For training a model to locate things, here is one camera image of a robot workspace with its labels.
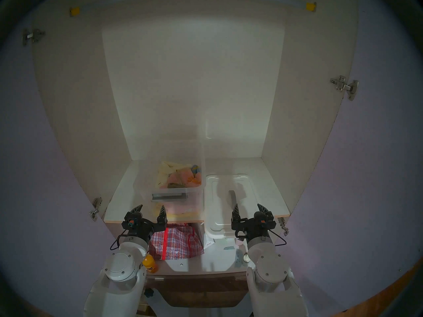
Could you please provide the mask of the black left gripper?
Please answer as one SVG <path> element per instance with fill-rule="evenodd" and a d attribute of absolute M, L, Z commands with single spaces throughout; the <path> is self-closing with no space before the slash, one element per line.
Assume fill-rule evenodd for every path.
<path fill-rule="evenodd" d="M 163 232 L 167 225 L 167 214 L 164 205 L 159 210 L 156 223 L 143 218 L 141 213 L 143 205 L 139 205 L 133 208 L 130 212 L 127 212 L 124 221 L 122 222 L 122 228 L 127 233 L 122 234 L 124 237 L 138 237 L 149 244 L 151 237 L 156 232 Z"/>

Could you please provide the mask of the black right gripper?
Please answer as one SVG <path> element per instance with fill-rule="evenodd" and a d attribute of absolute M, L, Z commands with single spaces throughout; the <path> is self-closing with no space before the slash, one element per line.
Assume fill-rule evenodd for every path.
<path fill-rule="evenodd" d="M 232 210 L 231 228 L 235 232 L 235 238 L 248 243 L 254 239 L 266 241 L 270 239 L 269 231 L 276 227 L 273 214 L 261 204 L 257 204 L 259 212 L 255 212 L 250 219 L 241 218 L 239 207 L 236 203 Z"/>

